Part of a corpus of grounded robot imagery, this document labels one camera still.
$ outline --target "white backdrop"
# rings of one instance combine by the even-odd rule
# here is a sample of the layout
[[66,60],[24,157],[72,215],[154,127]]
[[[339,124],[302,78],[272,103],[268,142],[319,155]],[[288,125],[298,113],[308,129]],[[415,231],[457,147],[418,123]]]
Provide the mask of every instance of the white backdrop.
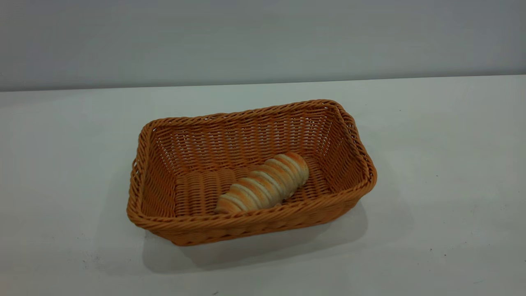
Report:
[[0,90],[526,73],[524,0],[4,0]]

